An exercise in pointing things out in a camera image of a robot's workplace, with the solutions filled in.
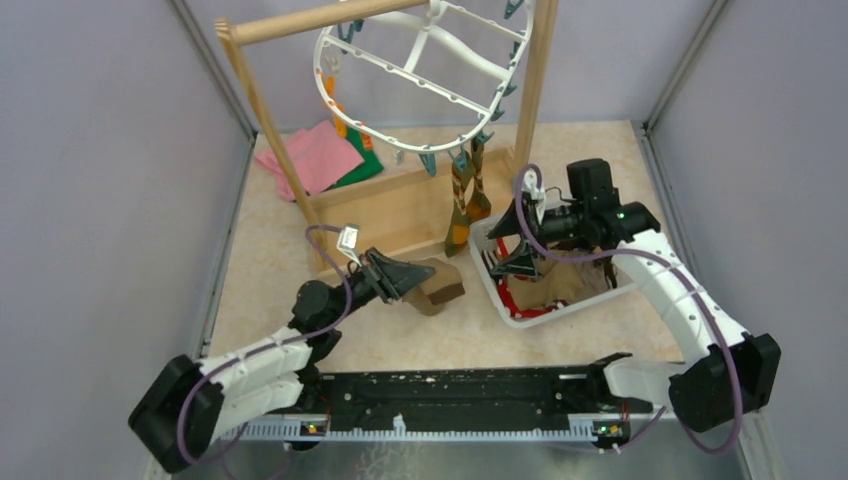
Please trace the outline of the olive striped sock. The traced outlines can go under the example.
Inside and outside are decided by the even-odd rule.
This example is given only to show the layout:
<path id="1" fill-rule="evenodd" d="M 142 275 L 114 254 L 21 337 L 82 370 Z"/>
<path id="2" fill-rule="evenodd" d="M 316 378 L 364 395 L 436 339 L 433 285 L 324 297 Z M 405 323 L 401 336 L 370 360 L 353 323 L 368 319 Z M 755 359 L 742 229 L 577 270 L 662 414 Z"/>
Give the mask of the olive striped sock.
<path id="1" fill-rule="evenodd" d="M 444 240 L 444 253 L 448 258 L 458 255 L 467 245 L 470 234 L 470 217 L 465 199 L 466 190 L 474 177 L 473 163 L 466 158 L 465 166 L 455 163 L 451 169 L 452 214 Z"/>
<path id="2" fill-rule="evenodd" d="M 473 172 L 473 191 L 466 208 L 472 223 L 487 218 L 491 214 L 491 203 L 484 188 L 483 164 L 484 144 L 479 140 L 471 141 L 468 169 Z"/>

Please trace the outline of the tan ribbed sock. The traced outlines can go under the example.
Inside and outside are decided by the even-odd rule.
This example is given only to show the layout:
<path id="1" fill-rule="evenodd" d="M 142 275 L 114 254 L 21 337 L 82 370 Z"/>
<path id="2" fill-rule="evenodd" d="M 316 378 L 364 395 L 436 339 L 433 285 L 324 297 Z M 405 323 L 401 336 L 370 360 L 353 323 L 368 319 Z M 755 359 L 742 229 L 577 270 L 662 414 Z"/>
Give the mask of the tan ribbed sock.
<path id="1" fill-rule="evenodd" d="M 433 276 L 407 293 L 402 301 L 424 316 L 435 316 L 447 303 L 465 294 L 459 269 L 438 258 L 413 261 L 414 265 L 430 267 Z"/>
<path id="2" fill-rule="evenodd" d="M 571 305 L 613 288 L 604 267 L 596 262 L 536 262 L 540 276 L 508 275 L 506 288 L 519 310 L 543 309 L 557 302 Z"/>

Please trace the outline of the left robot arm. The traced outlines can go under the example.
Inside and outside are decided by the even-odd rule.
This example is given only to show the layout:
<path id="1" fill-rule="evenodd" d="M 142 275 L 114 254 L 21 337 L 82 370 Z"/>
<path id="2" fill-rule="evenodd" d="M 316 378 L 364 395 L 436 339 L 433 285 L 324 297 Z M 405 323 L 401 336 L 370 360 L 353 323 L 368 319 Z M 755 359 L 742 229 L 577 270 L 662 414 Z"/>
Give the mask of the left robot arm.
<path id="1" fill-rule="evenodd" d="M 305 282 L 291 321 L 268 337 L 217 357 L 168 361 L 130 413 L 129 429 L 166 472 L 178 473 L 255 418 L 289 407 L 314 410 L 321 388 L 308 371 L 339 342 L 340 322 L 375 299 L 391 303 L 427 289 L 437 272 L 432 261 L 367 250 L 339 284 Z"/>

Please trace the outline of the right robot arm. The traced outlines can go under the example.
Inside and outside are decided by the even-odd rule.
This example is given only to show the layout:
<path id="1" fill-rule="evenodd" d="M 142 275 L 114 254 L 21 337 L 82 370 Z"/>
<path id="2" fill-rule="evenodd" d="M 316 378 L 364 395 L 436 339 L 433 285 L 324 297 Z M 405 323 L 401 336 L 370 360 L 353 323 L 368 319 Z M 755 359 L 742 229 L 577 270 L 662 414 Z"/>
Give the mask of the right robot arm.
<path id="1" fill-rule="evenodd" d="M 751 334 L 711 298 L 647 207 L 621 201 L 607 161 L 572 162 L 566 172 L 572 197 L 555 207 L 546 204 L 538 166 L 518 173 L 508 209 L 486 236 L 516 236 L 519 243 L 492 275 L 537 278 L 544 260 L 606 260 L 648 300 L 683 356 L 677 363 L 608 361 L 586 385 L 589 404 L 612 412 L 626 398 L 647 401 L 698 433 L 767 406 L 782 356 L 777 341 Z"/>

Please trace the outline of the wooden hanger rack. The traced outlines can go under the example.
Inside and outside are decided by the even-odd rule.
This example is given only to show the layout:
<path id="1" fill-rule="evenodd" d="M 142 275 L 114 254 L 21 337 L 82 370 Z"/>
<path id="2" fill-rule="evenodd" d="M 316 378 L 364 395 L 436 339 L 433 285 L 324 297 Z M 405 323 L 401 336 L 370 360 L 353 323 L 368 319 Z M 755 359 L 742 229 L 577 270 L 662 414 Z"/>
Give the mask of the wooden hanger rack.
<path id="1" fill-rule="evenodd" d="M 426 10 L 421 17 L 408 12 L 416 5 L 414 1 L 338 1 L 240 24 L 234 24 L 225 17 L 218 18 L 214 23 L 216 37 L 245 91 L 261 131 L 276 155 L 284 177 L 293 188 L 296 204 L 306 221 L 310 224 L 345 221 L 358 224 L 364 229 L 362 240 L 370 241 L 387 250 L 389 254 L 403 258 L 430 256 L 439 252 L 451 218 L 449 203 L 452 197 L 448 192 L 451 161 L 439 160 L 436 156 L 441 152 L 450 152 L 469 143 L 474 135 L 498 118 L 499 103 L 504 96 L 512 92 L 510 81 L 519 64 L 524 62 L 526 64 L 525 85 L 515 143 L 510 148 L 498 148 L 486 155 L 488 160 L 496 164 L 497 188 L 493 205 L 499 208 L 506 203 L 506 189 L 512 174 L 530 161 L 542 85 L 558 9 L 555 1 L 511 1 L 508 4 L 509 11 L 524 8 L 527 15 L 525 28 L 514 31 L 450 1 L 425 2 Z M 515 42 L 514 54 L 509 65 L 501 67 L 485 59 L 455 35 L 439 27 L 438 20 L 447 11 L 457 12 Z M 331 33 L 333 27 L 337 25 L 356 24 L 360 20 L 394 23 L 416 31 L 417 37 L 406 63 L 399 66 L 388 62 Z M 347 126 L 385 142 L 399 151 L 420 155 L 424 169 L 388 174 L 326 193 L 316 195 L 306 193 L 243 49 L 248 45 L 313 30 L 318 31 L 319 37 L 313 54 L 311 74 L 325 107 Z M 415 74 L 414 69 L 429 40 L 441 43 L 466 63 L 498 80 L 494 98 L 488 106 L 473 102 L 426 77 Z M 452 105 L 471 110 L 477 115 L 477 123 L 468 132 L 458 135 L 456 139 L 449 142 L 418 146 L 404 143 L 371 128 L 363 121 L 356 120 L 342 111 L 338 101 L 324 88 L 321 81 L 323 73 L 321 53 L 329 46 L 348 51 L 356 59 L 376 65 L 380 70 L 403 78 L 422 90 L 432 92 Z"/>

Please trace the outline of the red white striped sock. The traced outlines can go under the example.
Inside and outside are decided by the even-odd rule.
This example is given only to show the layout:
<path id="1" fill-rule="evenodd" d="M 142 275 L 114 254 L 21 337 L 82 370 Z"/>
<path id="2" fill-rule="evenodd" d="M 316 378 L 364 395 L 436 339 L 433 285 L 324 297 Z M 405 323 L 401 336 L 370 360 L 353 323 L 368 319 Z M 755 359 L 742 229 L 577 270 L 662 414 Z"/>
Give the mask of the red white striped sock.
<path id="1" fill-rule="evenodd" d="M 503 277 L 493 277 L 493 283 L 496 288 L 496 292 L 498 294 L 499 299 L 505 306 L 509 317 L 513 320 L 526 321 L 529 319 L 541 317 L 544 314 L 552 313 L 554 311 L 564 309 L 568 306 L 567 303 L 556 302 L 549 306 L 543 308 L 527 308 L 522 309 L 519 308 L 516 304 L 511 292 L 509 291 L 508 286 L 506 285 L 506 281 Z"/>

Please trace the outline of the white plastic laundry basket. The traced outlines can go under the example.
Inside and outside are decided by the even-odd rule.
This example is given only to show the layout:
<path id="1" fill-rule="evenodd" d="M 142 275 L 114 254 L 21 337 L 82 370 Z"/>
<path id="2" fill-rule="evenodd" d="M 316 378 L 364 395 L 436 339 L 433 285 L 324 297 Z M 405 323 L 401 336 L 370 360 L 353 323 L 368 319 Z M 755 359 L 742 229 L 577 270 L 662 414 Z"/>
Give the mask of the white plastic laundry basket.
<path id="1" fill-rule="evenodd" d="M 468 248 L 489 299 L 502 321 L 512 328 L 526 329 L 540 325 L 610 301 L 635 290 L 635 285 L 626 274 L 616 273 L 617 288 L 609 289 L 586 300 L 569 305 L 557 302 L 543 309 L 518 309 L 504 282 L 496 280 L 490 275 L 491 269 L 497 261 L 507 254 L 503 240 L 489 240 L 487 238 L 487 234 L 496 223 L 497 219 L 493 217 L 473 223 L 470 226 Z"/>

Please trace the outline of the green cloth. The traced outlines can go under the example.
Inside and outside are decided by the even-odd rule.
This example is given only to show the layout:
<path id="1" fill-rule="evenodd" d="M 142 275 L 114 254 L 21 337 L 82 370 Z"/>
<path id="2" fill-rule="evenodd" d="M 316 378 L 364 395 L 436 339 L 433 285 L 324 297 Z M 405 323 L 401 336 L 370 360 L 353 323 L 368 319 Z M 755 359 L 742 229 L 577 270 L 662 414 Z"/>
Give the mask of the green cloth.
<path id="1" fill-rule="evenodd" d="M 384 170 L 384 166 L 375 152 L 374 143 L 370 136 L 355 129 L 348 129 L 346 139 L 360 154 L 363 162 L 342 176 L 331 186 L 331 189 L 369 180 Z"/>

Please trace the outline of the pink cloth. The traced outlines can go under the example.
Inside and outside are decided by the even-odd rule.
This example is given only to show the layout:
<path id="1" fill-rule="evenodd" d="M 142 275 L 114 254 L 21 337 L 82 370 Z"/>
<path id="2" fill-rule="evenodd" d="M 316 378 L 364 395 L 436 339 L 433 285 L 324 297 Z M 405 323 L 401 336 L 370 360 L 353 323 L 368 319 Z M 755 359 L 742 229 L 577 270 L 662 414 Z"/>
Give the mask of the pink cloth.
<path id="1" fill-rule="evenodd" d="M 294 132 L 284 140 L 284 147 L 308 194 L 328 190 L 364 163 L 362 155 L 338 135 L 330 120 Z"/>

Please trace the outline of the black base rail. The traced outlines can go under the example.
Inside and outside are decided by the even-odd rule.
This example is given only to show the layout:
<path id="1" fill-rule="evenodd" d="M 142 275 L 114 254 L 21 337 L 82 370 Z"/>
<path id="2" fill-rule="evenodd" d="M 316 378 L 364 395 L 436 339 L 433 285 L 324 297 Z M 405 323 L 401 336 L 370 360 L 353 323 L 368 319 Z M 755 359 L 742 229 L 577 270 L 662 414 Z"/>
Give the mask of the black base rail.
<path id="1" fill-rule="evenodd" d="M 490 441 L 563 439 L 611 448 L 631 438 L 644 400 L 613 396 L 600 363 L 490 369 L 317 373 L 285 418 L 308 438 Z"/>

